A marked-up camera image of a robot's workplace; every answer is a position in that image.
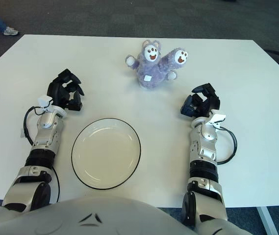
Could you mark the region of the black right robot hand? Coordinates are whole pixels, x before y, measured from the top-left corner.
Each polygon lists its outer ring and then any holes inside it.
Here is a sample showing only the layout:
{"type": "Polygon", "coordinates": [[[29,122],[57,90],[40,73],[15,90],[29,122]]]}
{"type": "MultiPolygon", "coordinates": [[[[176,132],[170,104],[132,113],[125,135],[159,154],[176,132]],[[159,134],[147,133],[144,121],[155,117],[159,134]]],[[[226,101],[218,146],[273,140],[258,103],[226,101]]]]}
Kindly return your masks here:
{"type": "Polygon", "coordinates": [[[220,109],[219,97],[215,94],[210,83],[200,85],[192,90],[193,95],[189,95],[180,109],[182,115],[188,117],[209,117],[212,109],[220,109]]]}

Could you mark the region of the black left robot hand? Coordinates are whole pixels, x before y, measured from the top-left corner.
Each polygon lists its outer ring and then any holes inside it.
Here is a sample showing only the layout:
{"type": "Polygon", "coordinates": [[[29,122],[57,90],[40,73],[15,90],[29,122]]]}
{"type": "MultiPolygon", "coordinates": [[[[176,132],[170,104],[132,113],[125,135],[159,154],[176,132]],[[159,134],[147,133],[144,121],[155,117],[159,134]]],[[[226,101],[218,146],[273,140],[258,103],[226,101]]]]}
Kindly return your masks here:
{"type": "Polygon", "coordinates": [[[53,105],[72,111],[82,108],[81,96],[84,92],[81,81],[69,70],[63,70],[48,87],[47,96],[53,100],[53,105]]]}

